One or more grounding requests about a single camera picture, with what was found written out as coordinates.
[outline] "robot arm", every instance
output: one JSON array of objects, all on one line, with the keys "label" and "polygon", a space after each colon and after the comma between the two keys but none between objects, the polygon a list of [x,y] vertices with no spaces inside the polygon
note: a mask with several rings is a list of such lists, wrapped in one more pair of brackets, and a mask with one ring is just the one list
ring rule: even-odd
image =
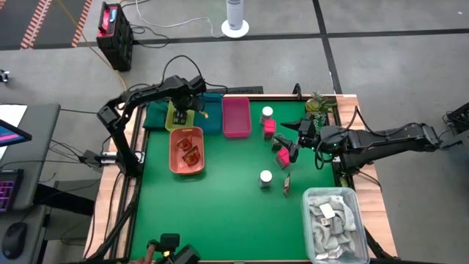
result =
[{"label": "robot arm", "polygon": [[316,132],[312,116],[297,122],[282,123],[286,128],[298,132],[298,140],[276,137],[289,150],[290,162],[296,162],[298,151],[307,147],[318,152],[340,157],[343,172],[354,172],[366,164],[381,158],[403,153],[405,151],[433,152],[439,149],[440,141],[435,130],[426,124],[412,123],[402,128],[384,131],[350,130],[335,125],[326,125]]},{"label": "robot arm", "polygon": [[[97,117],[111,134],[117,148],[117,165],[126,177],[138,177],[142,173],[139,159],[129,148],[124,134],[125,125],[129,122],[133,110],[142,103],[166,98],[171,100],[178,111],[203,111],[204,104],[197,95],[206,90],[205,81],[201,76],[191,81],[171,76],[161,84],[123,92],[99,110]],[[121,103],[125,103],[122,115],[117,111]]]}]

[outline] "clear plastic container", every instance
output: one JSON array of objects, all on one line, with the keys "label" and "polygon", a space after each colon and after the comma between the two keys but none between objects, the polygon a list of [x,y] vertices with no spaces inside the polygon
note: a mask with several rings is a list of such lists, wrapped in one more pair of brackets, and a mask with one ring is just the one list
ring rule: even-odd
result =
[{"label": "clear plastic container", "polygon": [[249,98],[223,98],[223,132],[228,138],[245,138],[251,133]]},{"label": "clear plastic container", "polygon": [[[311,214],[309,213],[308,197],[320,197],[329,195],[339,195],[344,197],[345,205],[353,212],[355,217],[355,226],[357,230],[352,232],[351,236],[355,242],[355,253],[344,252],[337,259],[317,260],[314,251],[313,228],[311,224]],[[303,213],[303,227],[305,233],[306,254],[313,264],[368,264],[369,254],[366,247],[366,233],[360,216],[357,194],[351,188],[309,188],[303,194],[303,204],[301,206]]]}]

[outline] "small plant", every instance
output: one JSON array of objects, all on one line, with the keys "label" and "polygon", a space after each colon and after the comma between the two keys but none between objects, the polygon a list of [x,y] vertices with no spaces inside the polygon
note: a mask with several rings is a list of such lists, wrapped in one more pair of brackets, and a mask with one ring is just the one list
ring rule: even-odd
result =
[{"label": "small plant", "polygon": [[337,103],[331,99],[327,99],[317,92],[313,93],[313,98],[306,101],[305,110],[313,116],[313,124],[316,131],[319,131],[324,125],[330,109],[336,106]]}]

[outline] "white bottle cap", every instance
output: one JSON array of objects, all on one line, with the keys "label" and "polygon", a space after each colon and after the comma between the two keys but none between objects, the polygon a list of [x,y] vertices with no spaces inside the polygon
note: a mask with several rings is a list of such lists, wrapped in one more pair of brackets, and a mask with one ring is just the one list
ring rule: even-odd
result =
[{"label": "white bottle cap", "polygon": [[261,171],[261,181],[264,183],[268,183],[272,180],[272,172],[270,171]]},{"label": "white bottle cap", "polygon": [[273,109],[270,106],[266,106],[262,109],[262,114],[265,115],[266,117],[270,117],[273,114]]}]

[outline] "green table mat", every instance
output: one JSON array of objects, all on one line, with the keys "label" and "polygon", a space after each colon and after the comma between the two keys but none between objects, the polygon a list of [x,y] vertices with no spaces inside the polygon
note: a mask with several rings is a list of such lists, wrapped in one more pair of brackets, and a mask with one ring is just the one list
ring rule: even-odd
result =
[{"label": "green table mat", "polygon": [[[131,258],[145,255],[147,242],[161,233],[181,234],[181,247],[193,245],[203,260],[306,260],[301,216],[303,192],[334,186],[330,164],[317,171],[312,150],[302,149],[295,164],[281,170],[262,139],[259,118],[273,108],[277,133],[296,140],[280,126],[304,117],[304,103],[251,101],[252,132],[247,139],[222,133],[204,136],[205,170],[179,176],[169,170],[169,133],[149,134]],[[259,187],[262,170],[273,173],[268,190]],[[283,182],[291,172],[291,192]]]}]

